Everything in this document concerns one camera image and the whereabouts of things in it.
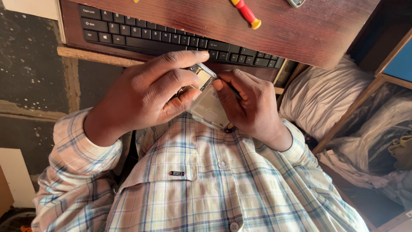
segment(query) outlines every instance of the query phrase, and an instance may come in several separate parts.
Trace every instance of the black keyboard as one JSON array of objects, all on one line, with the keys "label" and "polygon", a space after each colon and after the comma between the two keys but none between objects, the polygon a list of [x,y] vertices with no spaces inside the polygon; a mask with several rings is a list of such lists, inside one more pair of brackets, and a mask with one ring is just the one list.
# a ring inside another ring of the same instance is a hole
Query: black keyboard
[{"label": "black keyboard", "polygon": [[284,58],[193,33],[79,4],[87,42],[159,56],[181,50],[208,51],[210,62],[279,69]]}]

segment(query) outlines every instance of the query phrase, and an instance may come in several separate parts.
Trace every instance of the shirt button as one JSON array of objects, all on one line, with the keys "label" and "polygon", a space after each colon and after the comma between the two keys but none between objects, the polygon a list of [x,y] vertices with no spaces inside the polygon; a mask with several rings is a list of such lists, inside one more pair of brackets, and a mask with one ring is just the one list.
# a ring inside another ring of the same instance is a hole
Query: shirt button
[{"label": "shirt button", "polygon": [[224,168],[226,168],[226,163],[223,162],[223,161],[220,161],[220,162],[218,163],[218,167],[219,167],[220,169],[224,169]]},{"label": "shirt button", "polygon": [[231,223],[230,224],[230,231],[231,232],[239,231],[239,224],[237,224],[237,222]]}]

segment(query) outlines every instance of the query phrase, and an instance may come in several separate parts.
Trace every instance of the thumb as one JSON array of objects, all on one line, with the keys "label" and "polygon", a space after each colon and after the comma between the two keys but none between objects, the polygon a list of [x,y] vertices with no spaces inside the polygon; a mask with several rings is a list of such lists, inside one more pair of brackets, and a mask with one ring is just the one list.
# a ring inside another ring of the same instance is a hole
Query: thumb
[{"label": "thumb", "polygon": [[245,115],[242,107],[239,104],[233,90],[222,80],[215,80],[213,86],[218,93],[220,103],[225,110],[227,119],[235,124],[240,118]]},{"label": "thumb", "polygon": [[190,89],[181,96],[167,102],[163,107],[161,121],[168,121],[184,112],[201,93],[198,89]]}]

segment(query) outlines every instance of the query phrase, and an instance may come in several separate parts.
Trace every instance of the blue panel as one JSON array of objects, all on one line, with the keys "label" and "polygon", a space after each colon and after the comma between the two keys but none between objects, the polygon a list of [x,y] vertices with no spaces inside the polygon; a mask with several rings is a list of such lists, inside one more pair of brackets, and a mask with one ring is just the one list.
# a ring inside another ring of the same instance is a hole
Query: blue panel
[{"label": "blue panel", "polygon": [[412,39],[406,43],[402,50],[386,66],[383,73],[412,81]]}]

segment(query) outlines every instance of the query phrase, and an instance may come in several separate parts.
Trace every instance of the desk surface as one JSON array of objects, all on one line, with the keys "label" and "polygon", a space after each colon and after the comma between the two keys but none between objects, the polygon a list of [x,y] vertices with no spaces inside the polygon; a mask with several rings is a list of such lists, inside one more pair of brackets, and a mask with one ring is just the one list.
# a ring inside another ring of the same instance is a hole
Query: desk surface
[{"label": "desk surface", "polygon": [[262,20],[250,28],[230,0],[72,0],[119,14],[331,69],[379,0],[245,0]]}]

